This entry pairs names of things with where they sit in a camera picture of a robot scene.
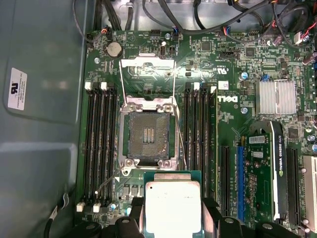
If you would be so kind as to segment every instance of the capacitor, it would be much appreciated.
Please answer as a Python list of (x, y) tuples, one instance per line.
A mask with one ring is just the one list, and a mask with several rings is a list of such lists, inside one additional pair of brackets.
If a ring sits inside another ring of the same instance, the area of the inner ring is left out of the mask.
[(106, 52), (111, 58), (116, 59), (122, 56), (123, 50), (122, 46), (118, 42), (111, 42), (107, 45)]
[(313, 151), (314, 153), (317, 153), (317, 145), (309, 144), (309, 145), (307, 145), (307, 150), (308, 151)]
[(305, 59), (303, 59), (303, 62), (302, 62), (303, 65), (308, 65), (310, 63), (313, 63), (314, 61), (316, 61), (316, 57), (317, 57), (317, 52), (310, 54)]
[(314, 135), (309, 135), (309, 136), (307, 136), (307, 140), (312, 142), (312, 141), (316, 140), (316, 137)]
[(240, 81), (244, 81), (248, 78), (248, 73), (247, 72), (242, 72), (241, 75), (239, 76)]
[(125, 210), (125, 212), (126, 212), (126, 214), (127, 214), (127, 216), (129, 216), (130, 215), (130, 213), (131, 213), (131, 210), (132, 210), (132, 207), (127, 207), (127, 209)]
[(277, 46), (277, 45), (281, 44), (282, 40), (283, 40), (283, 37), (282, 37), (281, 35), (278, 35), (278, 36), (273, 40), (272, 44), (273, 44), (274, 46)]
[(110, 208), (112, 210), (116, 209), (117, 208), (117, 204), (115, 204), (115, 203), (110, 204)]
[(262, 82), (267, 82), (267, 81), (269, 81), (269, 75), (265, 74), (262, 76)]

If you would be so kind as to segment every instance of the connector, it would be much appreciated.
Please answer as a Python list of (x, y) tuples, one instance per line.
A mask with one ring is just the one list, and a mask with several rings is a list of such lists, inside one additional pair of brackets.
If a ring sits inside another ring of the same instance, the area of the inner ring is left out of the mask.
[(317, 157), (303, 156), (307, 227), (317, 233)]
[(84, 202), (80, 202), (76, 205), (76, 212), (83, 212), (84, 211), (84, 206), (85, 203)]
[(95, 203), (93, 206), (93, 212), (99, 213), (100, 212), (101, 203)]
[(302, 32), (299, 31), (299, 32), (297, 32), (297, 33), (294, 35), (294, 43), (295, 43), (296, 45), (299, 45), (299, 44), (302, 43), (302, 42), (303, 42)]

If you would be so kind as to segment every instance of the heatsink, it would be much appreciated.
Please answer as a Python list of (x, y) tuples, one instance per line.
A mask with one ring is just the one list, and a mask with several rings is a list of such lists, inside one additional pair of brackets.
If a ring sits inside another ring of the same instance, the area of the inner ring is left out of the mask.
[(257, 82), (256, 113), (295, 114), (296, 96), (294, 82), (278, 80), (271, 82)]
[(317, 157), (303, 156), (307, 227), (317, 233)]

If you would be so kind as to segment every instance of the screw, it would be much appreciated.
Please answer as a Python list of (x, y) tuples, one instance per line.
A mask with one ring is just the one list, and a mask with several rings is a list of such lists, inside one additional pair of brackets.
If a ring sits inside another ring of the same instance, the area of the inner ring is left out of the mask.
[(100, 63), (100, 59), (99, 59), (98, 57), (96, 57), (96, 58), (94, 59), (94, 62), (95, 62), (95, 63)]
[(164, 168), (168, 168), (169, 165), (170, 165), (170, 162), (168, 160), (165, 160), (163, 164)]
[(247, 109), (247, 108), (241, 108), (241, 113), (242, 113), (242, 114), (248, 113), (248, 109)]
[(170, 34), (169, 34), (169, 33), (166, 33), (166, 34), (165, 34), (165, 39), (167, 39), (167, 40), (170, 39)]
[(126, 164), (126, 166), (129, 167), (129, 166), (133, 165), (133, 161), (132, 160), (126, 160), (125, 164)]
[(303, 38), (303, 42), (307, 42), (307, 41), (309, 41), (309, 36), (305, 36), (305, 37)]
[(262, 226), (263, 226), (265, 229), (268, 229), (268, 230), (272, 230), (272, 229), (273, 229), (273, 226), (270, 225), (270, 224), (267, 224), (267, 223), (264, 223)]
[(231, 218), (226, 218), (226, 219), (224, 219), (224, 221), (225, 221), (226, 223), (230, 223), (230, 224), (233, 223), (233, 220), (232, 220)]

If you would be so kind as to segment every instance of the microchip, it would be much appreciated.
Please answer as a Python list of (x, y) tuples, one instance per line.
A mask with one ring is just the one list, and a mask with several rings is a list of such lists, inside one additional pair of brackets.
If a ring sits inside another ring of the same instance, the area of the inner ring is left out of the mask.
[(129, 195), (130, 193), (130, 186), (124, 186), (122, 189), (123, 196)]
[(282, 68), (282, 69), (287, 69), (287, 63), (286, 63), (286, 62), (281, 63), (281, 68)]
[(144, 188), (143, 188), (143, 186), (140, 187), (140, 196), (144, 196)]
[(298, 139), (298, 129), (296, 128), (288, 128), (288, 137), (290, 139)]
[(254, 57), (256, 51), (254, 48), (246, 48), (246, 57)]
[(133, 159), (168, 159), (169, 113), (129, 113), (129, 153)]
[(202, 42), (202, 51), (210, 51), (210, 42)]
[(138, 187), (133, 186), (131, 188), (131, 196), (137, 196), (138, 195)]

